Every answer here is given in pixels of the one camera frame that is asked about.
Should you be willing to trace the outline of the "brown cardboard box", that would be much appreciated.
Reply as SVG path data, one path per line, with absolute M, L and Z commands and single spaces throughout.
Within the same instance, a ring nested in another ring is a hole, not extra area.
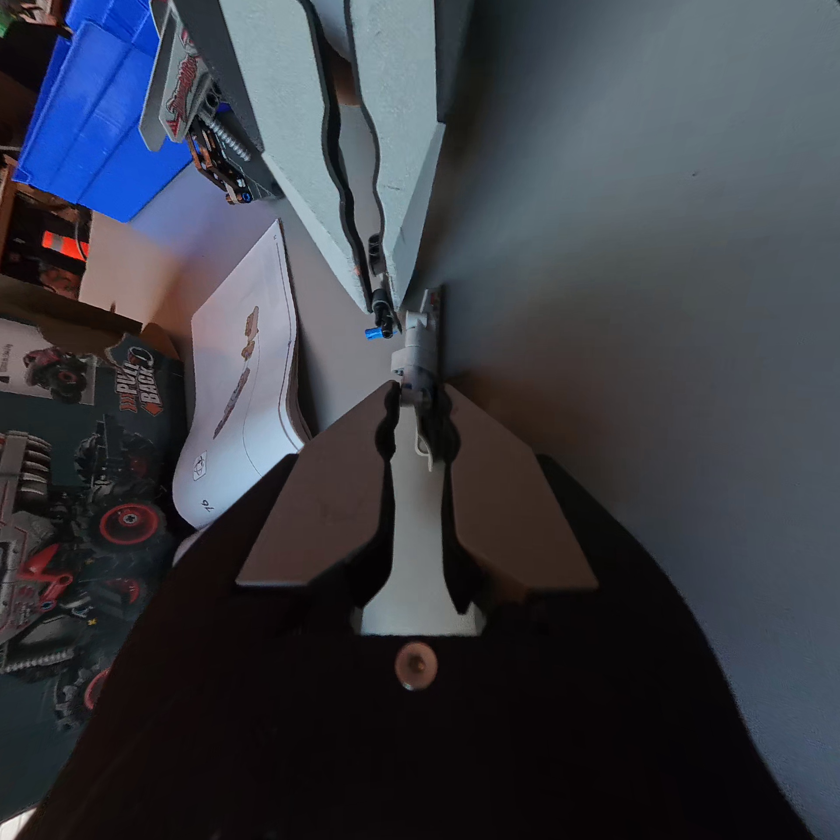
M 95 354 L 106 360 L 109 351 L 133 336 L 166 358 L 181 359 L 158 324 L 143 325 L 6 275 L 1 275 L 1 313 L 3 318 L 34 324 L 49 344 L 75 354 Z

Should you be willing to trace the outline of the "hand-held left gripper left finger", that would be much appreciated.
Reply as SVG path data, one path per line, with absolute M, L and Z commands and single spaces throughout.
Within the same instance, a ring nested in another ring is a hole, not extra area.
M 239 572 L 242 587 L 302 587 L 372 543 L 388 489 L 400 386 L 386 381 L 305 444 Z

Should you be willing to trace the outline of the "blue plastic bin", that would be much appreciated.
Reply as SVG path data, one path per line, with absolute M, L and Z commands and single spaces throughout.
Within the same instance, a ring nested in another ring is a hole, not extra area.
M 128 223 L 193 163 L 186 143 L 150 151 L 140 118 L 160 37 L 150 2 L 71 2 L 14 180 Z

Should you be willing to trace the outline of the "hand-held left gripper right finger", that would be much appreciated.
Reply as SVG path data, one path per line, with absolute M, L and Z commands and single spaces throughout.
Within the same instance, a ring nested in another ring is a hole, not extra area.
M 440 393 L 444 581 L 459 614 L 599 581 L 531 447 L 452 385 Z

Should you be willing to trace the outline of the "lego box monster truck picture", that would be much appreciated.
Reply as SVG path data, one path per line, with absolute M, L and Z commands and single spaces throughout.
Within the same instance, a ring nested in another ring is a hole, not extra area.
M 186 534 L 184 369 L 136 336 L 75 353 L 10 318 L 1 345 L 2 688 L 44 690 L 73 732 Z

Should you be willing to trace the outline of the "light grey lego piece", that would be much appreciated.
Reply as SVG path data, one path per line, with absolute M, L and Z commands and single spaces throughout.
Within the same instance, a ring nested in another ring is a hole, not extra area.
M 401 405 L 415 416 L 414 447 L 429 472 L 442 458 L 445 409 L 438 363 L 444 290 L 427 288 L 417 311 L 405 311 L 404 345 L 392 354 L 392 372 L 401 391 Z

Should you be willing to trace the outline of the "dark lego connector blue pin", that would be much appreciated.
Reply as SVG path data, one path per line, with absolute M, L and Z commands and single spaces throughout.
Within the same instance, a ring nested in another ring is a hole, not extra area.
M 402 333 L 403 326 L 392 301 L 382 236 L 380 234 L 370 236 L 367 249 L 374 326 L 367 329 L 364 335 L 369 341 L 389 340 L 396 334 Z

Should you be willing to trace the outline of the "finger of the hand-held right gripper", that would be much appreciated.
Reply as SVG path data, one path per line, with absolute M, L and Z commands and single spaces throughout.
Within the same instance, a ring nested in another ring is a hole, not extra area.
M 347 1 L 361 110 L 374 140 L 380 261 L 392 305 L 414 276 L 471 1 Z
M 373 290 L 340 149 L 337 79 L 351 76 L 344 2 L 223 1 L 265 163 L 341 287 L 363 312 Z

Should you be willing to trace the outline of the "partly built lego vehicle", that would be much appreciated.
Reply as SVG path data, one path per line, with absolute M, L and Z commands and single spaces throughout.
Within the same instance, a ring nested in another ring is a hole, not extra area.
M 229 205 L 283 197 L 238 69 L 220 2 L 148 2 L 159 44 L 140 117 L 148 149 L 184 145 Z

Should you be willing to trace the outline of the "lego instruction booklet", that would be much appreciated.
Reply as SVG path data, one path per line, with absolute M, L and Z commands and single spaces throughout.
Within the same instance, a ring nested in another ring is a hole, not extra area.
M 280 221 L 192 315 L 195 405 L 174 478 L 195 530 L 311 439 L 298 402 L 298 310 Z

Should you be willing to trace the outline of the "orange striped object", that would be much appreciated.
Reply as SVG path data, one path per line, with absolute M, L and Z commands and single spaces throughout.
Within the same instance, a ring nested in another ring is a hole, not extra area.
M 80 241 L 76 237 L 64 236 L 45 230 L 41 239 L 41 246 L 75 261 L 86 263 L 88 260 L 88 242 Z

